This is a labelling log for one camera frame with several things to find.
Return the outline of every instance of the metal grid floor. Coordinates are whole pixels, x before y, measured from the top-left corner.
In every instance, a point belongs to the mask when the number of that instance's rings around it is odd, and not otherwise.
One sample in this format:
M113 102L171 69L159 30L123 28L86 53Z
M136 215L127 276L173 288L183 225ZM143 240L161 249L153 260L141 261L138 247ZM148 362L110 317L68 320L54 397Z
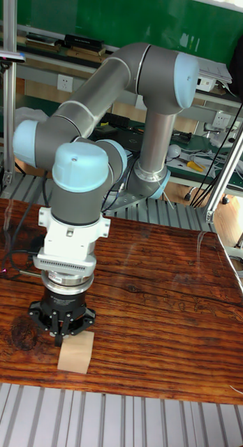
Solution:
M32 175L24 176L16 173L14 182L5 187L3 191L0 191L0 197L29 202L39 182L39 177ZM53 180L51 179L48 179L46 182L48 200L52 195L53 184ZM36 203L44 205L42 193L40 193ZM137 204L123 207L118 211L107 211L106 216L115 216L123 219L148 222L149 224L174 226L189 230L216 232L213 224L205 222L202 208L195 210L192 207L185 207L179 203L173 203L172 206L173 209L164 200L144 199Z

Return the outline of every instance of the wall outlet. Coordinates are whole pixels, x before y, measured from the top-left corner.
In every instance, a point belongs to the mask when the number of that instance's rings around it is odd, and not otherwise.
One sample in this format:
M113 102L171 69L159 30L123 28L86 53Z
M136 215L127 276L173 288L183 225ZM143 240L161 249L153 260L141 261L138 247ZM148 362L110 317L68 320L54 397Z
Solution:
M73 78L71 76L58 75L57 89L72 92Z
M216 117L214 118L214 121L212 123L212 126L216 129L226 129L227 125L230 121L230 115L227 115L227 113L223 112L217 112Z

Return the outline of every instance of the wooden table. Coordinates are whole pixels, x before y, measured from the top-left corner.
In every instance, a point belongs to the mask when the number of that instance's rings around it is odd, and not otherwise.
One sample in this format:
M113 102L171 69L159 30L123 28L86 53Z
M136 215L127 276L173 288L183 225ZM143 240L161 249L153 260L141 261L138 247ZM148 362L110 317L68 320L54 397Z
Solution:
M26 206L0 199L0 381L243 403L230 387L243 392L243 292L216 234L113 218L109 238L96 243L87 293L96 310L89 371L74 374L57 371L53 338L27 316L29 303L42 297L40 279L1 275L6 230L13 234ZM38 208L16 249L43 231Z

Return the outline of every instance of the black cable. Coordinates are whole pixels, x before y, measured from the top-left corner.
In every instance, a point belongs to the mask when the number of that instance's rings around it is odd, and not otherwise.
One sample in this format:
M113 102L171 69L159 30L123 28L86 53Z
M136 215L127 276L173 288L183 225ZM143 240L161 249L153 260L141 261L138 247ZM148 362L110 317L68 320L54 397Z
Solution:
M118 191L117 191L117 193L116 193L116 196L115 196L115 199L110 203L110 205L108 205L108 207L107 208L105 208L102 212L104 213L104 212L106 212L106 211L108 211L113 205L114 205L114 203L117 201L117 199L118 199L118 196L119 196L119 189L118 189Z
M203 191L203 193L198 197L196 200L196 203L194 207L200 207L202 205L204 199L207 197L207 195L211 192L211 190L214 188L214 185L217 181L217 177L214 178L214 181L207 186L207 188Z
M27 175L27 174L25 173L25 171L20 167L20 165L17 164L17 162L15 162L15 166L16 166L16 168L17 168L23 175Z
M207 196L207 194L210 193L210 191L212 190L212 186L215 185L215 183L216 183L216 181L218 180L218 178L219 178L219 174L216 175L216 177L215 177L215 178L214 178L214 179L207 185L207 187L206 187L205 190L199 195L199 197L197 197L197 199L195 200L195 202L194 202L194 204L193 204L194 207L199 206L199 205L198 205L198 202L199 202L199 203L201 202L200 199L202 199L202 201L203 201L203 200L205 199L205 197Z
M47 174L48 174L48 171L46 170L45 174L43 176L43 181L42 181L42 192L43 192L43 199L44 199L44 202L45 202L45 207L49 208L49 202L48 202L47 194L46 194L46 190L45 190L45 183L47 181Z
M40 193L41 193L41 186L42 186L42 183L43 183L43 179L44 179L45 177L46 177L46 174L44 174L44 176L40 179L40 182L38 183L38 186L37 186L36 190L34 191L32 197L31 197L31 200L30 200L30 202L29 202L29 204L28 204L28 207L27 207L27 209L25 210L24 214L22 215L22 218L20 219L20 222L19 222L19 224L18 224L18 226L17 226L17 228L16 228L16 230L15 230L15 233L14 233L13 238L12 238L12 240L11 240L11 244L10 244L9 252L4 256L4 258L3 258L3 260L2 260L2 264L1 264L1 271L2 271L2 272L5 272L5 271L6 271L5 264L6 264L6 259L7 259L8 257L10 258L10 263L11 263L11 265L13 266L13 268L14 268L15 270L17 270L18 272L20 271L20 269L19 269L19 268L14 264L14 262L13 262L13 257L12 257L12 253L14 252L14 251L13 251L13 247L14 247L14 244L15 244L15 241L16 241L16 238L17 238L17 235L18 235L18 233L19 233L19 231L20 231L20 229L21 229L21 227L22 227L22 224L23 224L25 218L27 217L27 215L28 215L28 213L29 213L29 211L30 211L30 209L31 209L31 207L32 207L32 205L33 205L33 203L38 199L38 197L39 197L39 195L40 195Z
M223 142L221 143L220 148L219 148L218 151L216 152L215 157L214 157L213 160L212 160L212 163L211 163L211 165L210 165L210 167L209 167L209 170L207 171L206 176L205 176L204 179L202 180L201 185L199 186L199 188L198 188L198 190L197 190L195 196L193 197L193 199L192 199L192 201L191 201L191 205L192 205L192 206L194 206L193 204L194 204L194 202L195 202L195 199L196 199L197 195L200 193L200 190L202 189L203 184L205 183L205 180L206 180L207 177L209 176L209 173L210 173L210 171L211 171L211 169L212 169L212 166L213 166L213 164L214 164L214 162L215 162L217 156L219 155L219 152L221 151L223 145L225 144L225 142L226 142L226 140L227 140L227 138L228 138L228 136L229 136L229 134L230 134L232 128L234 127L234 124L235 124L235 122L237 121L237 118L238 118L238 116L239 116L239 114L240 114L242 108L243 108L243 102L242 102L242 104L241 104L239 110L237 111L237 114L236 114L236 116L235 116L235 118L234 118L234 120L233 120L233 123L231 124L231 126L230 126L230 128L229 128L229 130L228 130L228 132L227 132L227 134L226 134L226 136L225 136Z
M106 193L105 198L104 198L104 201L103 201L103 204L101 205L101 212L103 212L104 205L105 205L105 203L106 203L106 201L107 201L107 199L108 199L108 196L110 195L110 192L112 191L112 189L113 189L114 186L115 186L115 183L111 186L111 188L110 188L110 189L108 190L108 192Z

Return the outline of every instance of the cable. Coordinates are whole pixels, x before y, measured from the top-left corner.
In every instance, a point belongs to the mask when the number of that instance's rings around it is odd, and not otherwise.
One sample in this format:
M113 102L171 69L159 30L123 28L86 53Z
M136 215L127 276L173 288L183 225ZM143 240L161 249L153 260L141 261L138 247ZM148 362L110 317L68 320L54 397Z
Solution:
M207 195L211 192L211 190L213 189L217 179L218 179L219 174L213 179L211 184L208 184L207 188L202 192L202 194L197 198L196 203L194 206L196 207L200 207L200 205L202 205L204 199L207 197Z
M16 166L16 168L17 168L23 175L27 175L27 174L25 173L25 171L20 167L20 165L17 164L17 162L15 162L15 166Z
M237 175L241 178L241 180L243 181L243 176L242 176L242 174L240 174L240 172L237 170L237 169L235 169L235 171L236 171L236 173L237 173Z
M236 261L238 261L239 263L241 263L243 265L243 259L239 258L239 256L229 256L230 259L235 259ZM243 270L237 270L235 268L237 275L239 276L239 278L243 278Z
M28 207L27 207L27 209L25 210L24 214L22 215L22 218L20 219L20 222L19 222L19 224L18 224L18 226L17 226L17 228L16 228L16 230L15 230L15 233L14 233L13 238L12 238L12 240L11 240L10 250L9 250L9 252L4 256L4 258L3 258L3 260L2 260L2 264L1 264L1 271L2 271L2 272L5 272L5 271L6 271L5 264L6 264L6 259L7 259L8 257L10 258L10 263L11 263L11 265L13 266L13 268L14 268L15 270L17 270L18 272L20 272L19 267L17 267L17 266L14 264L14 262L13 262L13 257L12 257L12 253L14 252L14 251L13 251L13 247L14 247L14 244L15 244L15 241L16 241L16 238L17 238L17 235L18 235L18 233L19 233L19 231L20 231L20 229L21 229L21 227L22 227L22 224L23 224L25 218L27 217L27 215L28 215L28 213L29 213L29 211L30 211L30 209L31 209L31 207L32 207L32 205L33 205L33 203L37 200L37 198L39 197L39 195L40 195L40 193L41 193L41 186L42 186L42 183L43 183L43 179L44 179L45 177L46 177L46 174L44 174L44 176L40 179L40 182L38 183L38 186L37 186L36 190L34 191L32 197L31 197L31 200L30 200L30 202L29 202L29 204L28 204Z
M45 173L44 173L44 176L43 176L43 181L42 181L42 192L43 192L43 199L44 199L44 202L45 202L45 207L49 208L49 202L48 202L47 195L46 195L46 190L45 190L45 183L47 181L47 174L48 174L48 171L46 170Z
M228 136L229 136L229 133L231 132L232 128L234 127L234 124L235 124L235 122L237 121L237 118L238 118L238 116L239 116L239 114L240 114L242 108L243 108L243 102L242 102L242 104L241 104L239 110L237 111L237 114L236 114L236 116L235 116L235 118L234 118L234 120L233 120L233 123L231 124L231 126L230 126L230 128L229 128L229 130L228 130L228 132L227 132L227 134L226 134L226 136L225 136L223 142L221 143L221 146L219 147L218 151L216 152L215 157L214 157L214 159L212 160L212 163L211 163L211 165L210 165L210 167L209 167L209 170L207 171L206 176L205 176L204 179L202 180L201 185L199 186L199 188L198 188L198 190L197 190L195 196L193 197L193 200L191 201L191 205L194 206L194 207L195 207L194 204L195 204L195 202L196 202L196 197L197 197L197 195L200 193L200 190L202 189L203 184L205 183L205 180L206 180L207 177L209 176L209 173L210 173L210 171L211 171L211 169L212 169L212 166L213 166L213 164L214 164L214 162L215 162L217 156L219 155L219 152L221 151L223 145L225 144L225 142L226 142L226 140L227 140L227 138L228 138Z
M112 191L112 189L113 189L113 187L115 186L115 183L111 186L111 188L108 190L108 192L106 193L106 195L105 195L105 198L104 198L104 201L103 201L103 204L101 205L101 212L103 211L103 207L104 207L104 205L105 205L105 203L106 203L106 201L107 201L107 199L108 199L108 196L110 195L110 192Z
M108 210L114 205L114 203L115 203L115 202L117 201L117 199L118 199L119 193L120 193L120 190L118 189L118 191L117 191L117 193L116 193L116 196L115 196L115 199L110 203L110 205L108 205L107 208L105 208L105 209L102 211L103 213L106 212L106 211L108 211Z

